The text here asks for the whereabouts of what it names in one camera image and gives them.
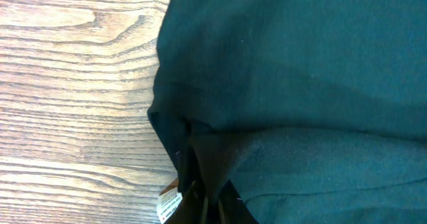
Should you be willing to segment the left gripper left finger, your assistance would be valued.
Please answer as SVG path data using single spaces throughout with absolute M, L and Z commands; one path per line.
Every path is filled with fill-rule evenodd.
M 206 224 L 208 205 L 204 188 L 194 181 L 165 224 Z

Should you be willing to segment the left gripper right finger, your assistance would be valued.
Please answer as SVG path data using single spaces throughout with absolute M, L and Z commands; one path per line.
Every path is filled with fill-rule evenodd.
M 258 224 L 230 181 L 218 197 L 218 210 L 221 224 Z

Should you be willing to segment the black t-shirt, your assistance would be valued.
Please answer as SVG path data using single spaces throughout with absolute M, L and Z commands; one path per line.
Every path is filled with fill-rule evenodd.
M 426 0 L 171 0 L 147 114 L 207 223 L 426 222 Z

